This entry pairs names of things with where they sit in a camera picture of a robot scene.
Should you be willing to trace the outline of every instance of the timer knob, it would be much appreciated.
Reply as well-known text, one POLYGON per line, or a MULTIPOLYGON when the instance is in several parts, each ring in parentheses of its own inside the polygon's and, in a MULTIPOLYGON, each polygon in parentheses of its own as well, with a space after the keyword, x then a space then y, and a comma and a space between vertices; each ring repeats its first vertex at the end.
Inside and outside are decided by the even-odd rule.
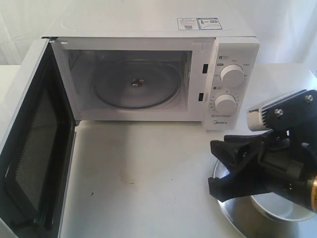
POLYGON ((214 106, 217 112, 221 114, 230 114, 236 110, 237 104, 234 97, 229 94, 223 94, 216 98, 214 106))
POLYGON ((226 87, 235 88, 244 81, 242 68, 237 64, 231 64, 222 69, 220 79, 226 87))

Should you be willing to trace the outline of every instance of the white table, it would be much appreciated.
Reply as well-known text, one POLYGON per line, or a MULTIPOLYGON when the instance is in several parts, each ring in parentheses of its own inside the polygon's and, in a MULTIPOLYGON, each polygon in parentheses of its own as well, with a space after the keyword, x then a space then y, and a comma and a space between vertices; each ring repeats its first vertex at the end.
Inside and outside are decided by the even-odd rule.
POLYGON ((206 132, 197 122, 81 122, 61 238, 240 237, 209 195, 210 140, 250 134, 246 108, 316 86, 300 64, 256 65, 234 131, 206 132))

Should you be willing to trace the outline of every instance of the midea logo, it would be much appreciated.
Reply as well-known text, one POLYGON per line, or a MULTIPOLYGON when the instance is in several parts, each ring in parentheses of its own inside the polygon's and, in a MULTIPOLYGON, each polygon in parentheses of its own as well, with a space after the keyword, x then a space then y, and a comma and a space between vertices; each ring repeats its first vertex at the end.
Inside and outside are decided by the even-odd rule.
POLYGON ((228 124, 226 121, 219 121, 219 120, 214 120, 213 121, 214 125, 219 125, 219 124, 228 124))

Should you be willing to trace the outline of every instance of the microwave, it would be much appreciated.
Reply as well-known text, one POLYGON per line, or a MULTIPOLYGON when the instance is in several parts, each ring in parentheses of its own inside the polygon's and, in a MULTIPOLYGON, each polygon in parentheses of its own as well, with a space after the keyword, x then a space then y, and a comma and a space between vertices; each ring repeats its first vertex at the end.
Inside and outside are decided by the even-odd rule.
POLYGON ((224 1, 74 1, 32 44, 0 103, 0 218, 60 236, 81 120, 234 128, 259 43, 224 1))

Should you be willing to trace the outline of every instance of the microwave door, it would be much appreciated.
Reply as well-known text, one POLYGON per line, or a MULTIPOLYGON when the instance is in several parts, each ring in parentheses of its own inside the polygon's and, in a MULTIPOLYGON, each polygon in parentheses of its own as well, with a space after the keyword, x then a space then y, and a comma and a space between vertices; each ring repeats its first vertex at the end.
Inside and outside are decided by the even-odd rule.
POLYGON ((33 43, 0 113, 5 115, 0 131, 1 219, 20 238, 29 237, 24 231, 30 228, 32 237, 56 238, 75 120, 47 39, 33 43))

